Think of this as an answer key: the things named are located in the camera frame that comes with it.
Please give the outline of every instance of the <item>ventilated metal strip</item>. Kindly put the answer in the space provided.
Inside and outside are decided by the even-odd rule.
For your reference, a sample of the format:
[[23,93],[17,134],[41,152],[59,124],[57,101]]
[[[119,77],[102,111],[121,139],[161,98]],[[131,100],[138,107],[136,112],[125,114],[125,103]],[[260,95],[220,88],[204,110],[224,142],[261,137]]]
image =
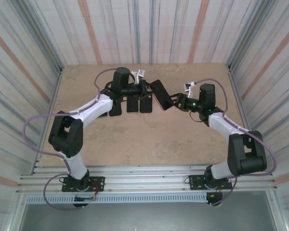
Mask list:
[[[51,204],[83,204],[75,202],[75,195],[47,195],[47,200]],[[167,203],[167,202],[207,202],[205,192],[187,193],[135,193],[135,194],[98,194],[95,201],[86,201],[92,204],[116,204],[116,203]],[[45,204],[43,195],[29,195],[27,205]]]

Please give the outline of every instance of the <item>metal wall panel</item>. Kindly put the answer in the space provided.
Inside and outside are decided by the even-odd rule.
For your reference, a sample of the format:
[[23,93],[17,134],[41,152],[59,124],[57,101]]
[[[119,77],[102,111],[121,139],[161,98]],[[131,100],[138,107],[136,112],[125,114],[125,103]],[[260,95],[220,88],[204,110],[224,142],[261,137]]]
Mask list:
[[[0,0],[0,230],[10,212],[21,175],[30,174],[36,153],[23,141],[22,126],[45,113],[59,76],[58,65],[45,56],[33,28],[16,1]],[[27,128],[37,146],[45,120]]]
[[230,69],[251,128],[277,155],[273,175],[289,217],[289,0],[270,1],[264,14]]
[[225,63],[262,0],[26,0],[66,64]]

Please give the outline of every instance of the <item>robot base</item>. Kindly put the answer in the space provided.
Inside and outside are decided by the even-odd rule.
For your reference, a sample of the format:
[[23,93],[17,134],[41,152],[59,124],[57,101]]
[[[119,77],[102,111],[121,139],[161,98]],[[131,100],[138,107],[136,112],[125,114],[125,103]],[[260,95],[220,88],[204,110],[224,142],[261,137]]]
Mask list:
[[71,176],[63,178],[63,192],[103,192],[105,177],[83,177],[76,180]]
[[191,190],[208,190],[208,189],[217,189],[219,185],[223,189],[232,189],[231,182],[228,182],[227,178],[216,180],[215,185],[210,187],[207,185],[205,175],[191,175],[189,178],[189,187]]

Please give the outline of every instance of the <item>gray floor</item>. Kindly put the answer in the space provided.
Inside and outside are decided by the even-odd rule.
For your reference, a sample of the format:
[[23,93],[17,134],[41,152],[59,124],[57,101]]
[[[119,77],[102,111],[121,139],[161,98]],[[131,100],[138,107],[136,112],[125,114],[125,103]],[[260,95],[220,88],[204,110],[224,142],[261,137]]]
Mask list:
[[88,205],[56,211],[27,205],[22,231],[264,231],[276,230],[265,192],[235,192],[221,207],[205,203]]

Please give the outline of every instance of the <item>wooden board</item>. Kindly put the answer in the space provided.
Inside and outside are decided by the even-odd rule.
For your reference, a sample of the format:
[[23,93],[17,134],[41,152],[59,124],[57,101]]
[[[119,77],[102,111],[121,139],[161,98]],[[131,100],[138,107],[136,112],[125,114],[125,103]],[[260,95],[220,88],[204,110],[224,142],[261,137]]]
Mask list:
[[[67,66],[64,69],[54,112],[77,109],[94,98],[97,94],[93,85],[96,75],[105,69],[118,66],[127,67],[131,71],[145,69],[145,79],[148,82],[160,79],[170,95],[184,92],[184,83],[214,78],[226,89],[228,116],[242,125],[224,64]],[[105,73],[97,83],[104,88],[112,77],[113,72]],[[194,87],[195,98],[198,98],[199,86]],[[215,89],[216,105],[224,109],[223,92],[218,85]],[[212,128],[192,121],[189,113],[175,107],[162,111],[155,99],[153,112],[150,114],[128,114],[125,102],[122,103],[122,111],[121,116],[98,118],[87,126],[82,148],[82,157],[86,165],[214,164],[227,158],[228,142]],[[197,120],[198,114],[193,114],[193,117]],[[54,151],[47,141],[44,150]],[[59,158],[42,155],[39,164],[60,166],[64,163]]]

